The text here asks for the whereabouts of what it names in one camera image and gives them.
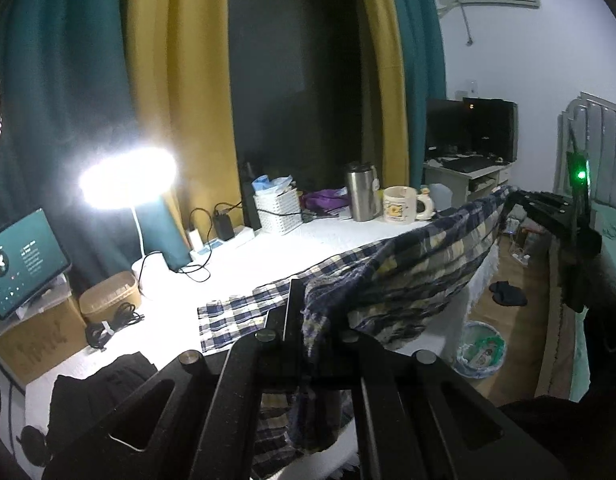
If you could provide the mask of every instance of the plaid cloth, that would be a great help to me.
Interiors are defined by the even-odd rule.
[[[511,187],[469,203],[452,216],[396,238],[364,245],[324,260],[297,275],[198,309],[203,352],[216,352],[265,325],[266,313],[285,306],[293,278],[306,284],[304,343],[315,360],[331,327],[348,321],[387,348],[398,348],[423,332],[481,265]],[[253,474],[265,478],[292,462],[297,449],[321,449],[336,437],[315,437],[316,410],[309,387],[294,396],[264,395]],[[350,396],[342,402],[350,405]]]

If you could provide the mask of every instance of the brown plastic container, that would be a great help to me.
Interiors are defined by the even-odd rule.
[[[122,303],[139,306],[142,297],[137,279],[132,272],[125,270],[88,289],[79,298],[79,309],[89,323],[110,321]]]

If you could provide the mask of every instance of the wooden floor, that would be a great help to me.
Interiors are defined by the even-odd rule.
[[[548,257],[531,261],[528,267],[523,267],[510,256],[509,250],[510,240],[502,237],[499,271],[492,281],[508,281],[520,287],[528,298],[528,305],[499,305],[492,300],[492,293],[486,290],[469,316],[495,327],[508,345],[506,360],[496,374],[470,380],[475,389],[496,406],[534,397],[548,322]]]

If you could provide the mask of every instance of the teal curtain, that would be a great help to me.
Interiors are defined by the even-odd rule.
[[[426,100],[446,98],[446,64],[435,0],[394,0],[406,79],[410,185],[422,182]]]
[[[130,209],[83,201],[80,174],[141,142],[119,0],[12,0],[0,17],[0,225],[41,206],[73,262],[78,291],[140,258]],[[137,208],[146,251],[190,262],[162,200]]]

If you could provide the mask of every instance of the lamp stem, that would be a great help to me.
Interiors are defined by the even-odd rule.
[[[142,234],[142,228],[139,225],[139,218],[137,218],[137,211],[134,205],[130,207],[130,211],[133,212],[134,224],[137,226],[137,233],[139,234],[139,246],[142,248],[142,258],[146,257],[146,250],[144,249],[144,235]]]

